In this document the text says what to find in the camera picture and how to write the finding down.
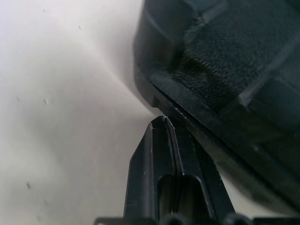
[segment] white background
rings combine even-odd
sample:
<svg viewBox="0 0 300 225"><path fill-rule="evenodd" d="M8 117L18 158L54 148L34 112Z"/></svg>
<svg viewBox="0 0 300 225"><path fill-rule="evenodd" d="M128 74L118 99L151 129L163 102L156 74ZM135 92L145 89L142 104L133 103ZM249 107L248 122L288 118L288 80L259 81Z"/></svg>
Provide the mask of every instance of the white background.
<svg viewBox="0 0 300 225"><path fill-rule="evenodd" d="M132 78L140 0L0 2L0 224L121 216L148 122ZM225 180L238 212L273 215Z"/></svg>

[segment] textured plastic surface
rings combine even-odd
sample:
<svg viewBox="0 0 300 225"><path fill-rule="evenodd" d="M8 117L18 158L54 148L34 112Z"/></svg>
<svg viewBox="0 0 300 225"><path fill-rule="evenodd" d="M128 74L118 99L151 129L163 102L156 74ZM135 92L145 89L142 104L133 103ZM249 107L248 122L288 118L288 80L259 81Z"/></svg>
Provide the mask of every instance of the textured plastic surface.
<svg viewBox="0 0 300 225"><path fill-rule="evenodd" d="M135 40L144 98L279 211L300 210L299 61L296 1L146 0Z"/></svg>

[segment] white surface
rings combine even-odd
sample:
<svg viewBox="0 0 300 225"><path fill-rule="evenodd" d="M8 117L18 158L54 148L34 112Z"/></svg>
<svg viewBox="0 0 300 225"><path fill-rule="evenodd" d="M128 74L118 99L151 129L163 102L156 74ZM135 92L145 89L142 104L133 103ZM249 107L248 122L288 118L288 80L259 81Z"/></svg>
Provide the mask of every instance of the white surface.
<svg viewBox="0 0 300 225"><path fill-rule="evenodd" d="M132 81L141 4L1 1L0 224L122 215L129 160L156 117ZM225 184L237 211L272 215Z"/></svg>

